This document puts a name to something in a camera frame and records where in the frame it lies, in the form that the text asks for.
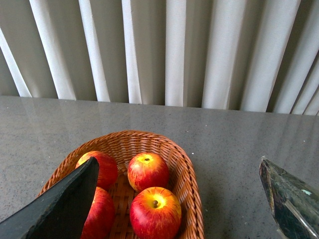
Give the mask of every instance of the metallic object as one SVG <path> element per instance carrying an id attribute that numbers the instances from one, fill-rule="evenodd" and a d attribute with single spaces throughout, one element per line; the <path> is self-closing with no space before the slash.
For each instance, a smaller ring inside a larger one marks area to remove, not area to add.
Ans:
<path id="1" fill-rule="evenodd" d="M 262 158 L 259 174 L 284 239 L 319 239 L 319 192 Z"/>
<path id="2" fill-rule="evenodd" d="M 0 223 L 0 239 L 79 239 L 96 189 L 99 164 L 87 162 Z"/>

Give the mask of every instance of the wicker basket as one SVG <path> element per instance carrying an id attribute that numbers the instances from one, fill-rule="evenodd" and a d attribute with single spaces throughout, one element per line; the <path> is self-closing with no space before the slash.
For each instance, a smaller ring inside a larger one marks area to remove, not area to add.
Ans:
<path id="1" fill-rule="evenodd" d="M 39 195 L 73 171 L 84 153 L 93 150 L 109 154 L 118 164 L 118 180 L 109 190 L 117 212 L 109 238 L 137 239 L 129 217 L 129 208 L 136 192 L 129 185 L 127 167 L 133 156 L 147 151 L 160 154 L 168 164 L 170 172 L 168 189 L 177 196 L 182 208 L 182 223 L 176 238 L 204 238 L 201 200 L 192 163 L 176 143 L 151 132 L 135 130 L 115 132 L 81 145 L 62 161 Z"/>

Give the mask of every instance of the vertical blind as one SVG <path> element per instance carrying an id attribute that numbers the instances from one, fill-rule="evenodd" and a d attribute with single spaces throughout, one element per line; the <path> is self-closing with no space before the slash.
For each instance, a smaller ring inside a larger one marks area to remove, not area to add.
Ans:
<path id="1" fill-rule="evenodd" d="M 0 95 L 319 115 L 317 0 L 0 0 Z"/>

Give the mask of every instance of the apple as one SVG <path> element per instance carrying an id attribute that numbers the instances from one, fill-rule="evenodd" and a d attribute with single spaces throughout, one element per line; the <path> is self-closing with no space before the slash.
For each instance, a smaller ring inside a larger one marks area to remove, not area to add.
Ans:
<path id="1" fill-rule="evenodd" d="M 118 167 L 115 159 L 100 151 L 90 151 L 85 153 L 79 159 L 75 168 L 79 167 L 90 157 L 95 157 L 100 166 L 98 182 L 96 186 L 101 187 L 104 190 L 109 190 L 118 178 Z"/>
<path id="2" fill-rule="evenodd" d="M 129 183 L 135 191 L 149 187 L 166 187 L 169 169 L 165 160 L 156 153 L 142 152 L 134 156 L 128 166 Z"/>
<path id="3" fill-rule="evenodd" d="M 112 197 L 103 188 L 96 187 L 81 239 L 104 239 L 111 231 L 114 220 L 115 208 Z"/>
<path id="4" fill-rule="evenodd" d="M 146 188 L 132 201 L 130 221 L 140 239 L 172 239 L 180 227 L 181 207 L 170 190 Z"/>

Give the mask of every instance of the gray countertop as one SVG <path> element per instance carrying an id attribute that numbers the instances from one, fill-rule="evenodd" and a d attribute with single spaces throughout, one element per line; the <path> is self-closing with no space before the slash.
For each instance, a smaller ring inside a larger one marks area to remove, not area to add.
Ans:
<path id="1" fill-rule="evenodd" d="M 319 188 L 319 117 L 0 97 L 0 221 L 30 203 L 68 153 L 126 129 L 162 134 L 191 159 L 208 239 L 279 239 L 262 156 Z"/>

